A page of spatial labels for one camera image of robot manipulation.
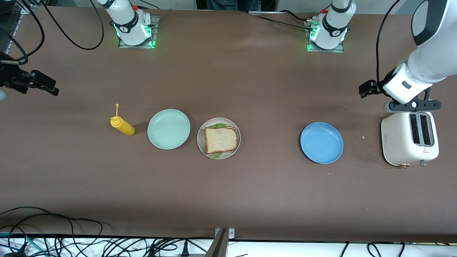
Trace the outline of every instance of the brown table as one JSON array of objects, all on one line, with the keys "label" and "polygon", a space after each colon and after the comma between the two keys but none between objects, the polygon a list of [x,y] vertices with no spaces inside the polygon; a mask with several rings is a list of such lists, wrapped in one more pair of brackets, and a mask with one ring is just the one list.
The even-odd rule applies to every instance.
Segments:
[{"label": "brown table", "polygon": [[[52,11],[76,42],[96,44],[92,9]],[[102,11],[105,41],[84,51],[42,8],[36,13],[46,40],[23,68],[54,78],[60,94],[7,90],[0,105],[2,210],[35,205],[103,220],[112,225],[106,235],[212,236],[214,227],[230,226],[243,239],[457,241],[457,77],[432,90],[443,103],[434,113],[439,157],[426,168],[386,163],[379,129],[389,99],[362,100],[357,88],[375,78],[382,16],[355,15],[345,52],[329,54],[308,53],[299,29],[238,11],[170,11],[156,49],[146,50],[118,49]],[[300,25],[287,14],[267,17]],[[382,77],[415,48],[410,19],[386,22]],[[39,38],[25,17],[17,40],[29,51]],[[115,103],[134,136],[110,127]],[[167,108],[183,111],[192,126],[176,150],[154,147],[146,133]],[[198,128],[214,117],[233,120],[242,135],[236,154],[222,161],[209,160],[196,142]],[[316,121],[343,136],[335,163],[313,163],[300,149],[301,131]],[[30,231],[69,233],[54,219],[30,224]],[[96,229],[84,225],[79,233]]]}]

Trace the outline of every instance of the cable connector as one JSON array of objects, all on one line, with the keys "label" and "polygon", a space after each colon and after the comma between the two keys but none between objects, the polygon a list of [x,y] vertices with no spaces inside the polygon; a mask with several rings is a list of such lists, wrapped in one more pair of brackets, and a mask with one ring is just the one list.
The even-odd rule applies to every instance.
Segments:
[{"label": "cable connector", "polygon": [[187,249],[187,244],[188,244],[188,243],[187,243],[187,240],[184,241],[184,248],[182,249],[181,257],[187,257],[187,256],[190,255],[190,254],[189,254],[189,251],[188,251],[188,249]]}]

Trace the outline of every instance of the person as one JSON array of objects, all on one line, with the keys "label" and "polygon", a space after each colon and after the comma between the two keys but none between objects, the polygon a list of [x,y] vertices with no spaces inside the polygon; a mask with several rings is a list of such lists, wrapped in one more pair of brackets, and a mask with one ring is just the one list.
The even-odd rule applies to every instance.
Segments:
[{"label": "person", "polygon": [[206,0],[208,10],[258,11],[258,0]]}]

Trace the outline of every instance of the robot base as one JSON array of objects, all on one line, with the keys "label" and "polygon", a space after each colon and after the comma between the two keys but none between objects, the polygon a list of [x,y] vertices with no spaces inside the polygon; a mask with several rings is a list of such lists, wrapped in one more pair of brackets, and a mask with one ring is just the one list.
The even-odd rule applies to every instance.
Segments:
[{"label": "robot base", "polygon": [[151,37],[147,38],[143,43],[131,46],[124,43],[121,39],[119,39],[119,48],[142,48],[142,49],[151,49],[155,48],[155,42],[157,41],[157,31],[159,29],[159,15],[151,15],[151,25],[153,25],[151,30]]},{"label": "robot base", "polygon": [[[305,21],[305,27],[312,29],[311,24],[309,22],[306,22],[306,21]],[[343,43],[340,43],[334,49],[323,49],[323,48],[318,47],[316,45],[316,43],[311,41],[310,38],[309,38],[310,36],[311,36],[311,31],[306,30],[306,42],[307,42],[308,52],[327,52],[327,53],[343,53],[344,52]]]}]

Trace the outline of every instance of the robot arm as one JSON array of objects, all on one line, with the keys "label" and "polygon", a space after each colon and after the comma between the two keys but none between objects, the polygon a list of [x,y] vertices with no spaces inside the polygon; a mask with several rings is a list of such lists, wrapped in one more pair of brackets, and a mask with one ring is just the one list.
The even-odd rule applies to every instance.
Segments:
[{"label": "robot arm", "polygon": [[[430,87],[457,74],[457,0],[425,0],[416,9],[411,22],[418,46],[379,83],[369,80],[359,87],[362,98],[383,93],[394,101],[388,112],[434,111],[441,107],[429,99]],[[425,91],[425,99],[417,96]]]},{"label": "robot arm", "polygon": [[151,15],[132,6],[128,0],[96,0],[114,22],[117,35],[127,45],[139,45],[151,37]]},{"label": "robot arm", "polygon": [[320,48],[336,48],[344,40],[347,25],[355,12],[356,4],[353,0],[333,0],[328,12],[323,10],[313,17],[318,26],[310,39]]}]

